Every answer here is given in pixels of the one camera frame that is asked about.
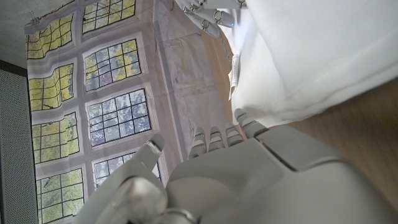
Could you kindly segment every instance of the white sheet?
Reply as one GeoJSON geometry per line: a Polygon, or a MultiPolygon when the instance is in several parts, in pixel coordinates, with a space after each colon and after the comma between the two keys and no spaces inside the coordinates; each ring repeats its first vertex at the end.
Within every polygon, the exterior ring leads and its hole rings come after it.
{"type": "Polygon", "coordinates": [[[247,0],[222,27],[241,54],[232,97],[266,126],[305,119],[398,75],[398,2],[247,0]]]}

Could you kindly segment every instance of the printed curtain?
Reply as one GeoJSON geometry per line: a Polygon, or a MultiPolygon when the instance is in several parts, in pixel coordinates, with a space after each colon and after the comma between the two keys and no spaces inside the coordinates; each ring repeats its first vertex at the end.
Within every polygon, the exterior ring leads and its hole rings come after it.
{"type": "Polygon", "coordinates": [[[226,122],[200,30],[172,1],[74,0],[25,34],[39,223],[71,223],[155,133],[165,184],[195,126],[226,122]]]}

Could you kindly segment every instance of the wooden floor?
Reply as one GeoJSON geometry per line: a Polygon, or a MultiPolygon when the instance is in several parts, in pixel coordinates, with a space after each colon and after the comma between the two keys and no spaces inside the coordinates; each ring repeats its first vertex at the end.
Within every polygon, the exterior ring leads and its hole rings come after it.
{"type": "MultiPolygon", "coordinates": [[[[227,118],[231,70],[221,39],[202,33],[227,118]]],[[[229,57],[232,57],[227,42],[229,57]]],[[[303,121],[287,124],[346,156],[398,211],[398,79],[303,121]]]]}

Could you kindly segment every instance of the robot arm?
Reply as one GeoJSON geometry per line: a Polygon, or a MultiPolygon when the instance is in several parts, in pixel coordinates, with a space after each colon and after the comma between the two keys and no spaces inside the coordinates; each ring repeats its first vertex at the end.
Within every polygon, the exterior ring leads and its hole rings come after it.
{"type": "Polygon", "coordinates": [[[189,160],[164,189],[152,174],[163,148],[152,137],[88,199],[76,224],[380,223],[398,216],[349,163],[324,143],[287,127],[267,129],[234,113],[248,140],[226,125],[207,147],[197,128],[189,160]]]}

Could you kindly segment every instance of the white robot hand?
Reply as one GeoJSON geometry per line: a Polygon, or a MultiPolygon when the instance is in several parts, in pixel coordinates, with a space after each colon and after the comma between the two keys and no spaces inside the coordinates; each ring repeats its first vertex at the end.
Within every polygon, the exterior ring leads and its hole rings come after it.
{"type": "Polygon", "coordinates": [[[200,29],[218,38],[220,30],[218,25],[233,27],[234,17],[224,9],[239,9],[244,6],[244,0],[175,0],[185,15],[200,29]]]}

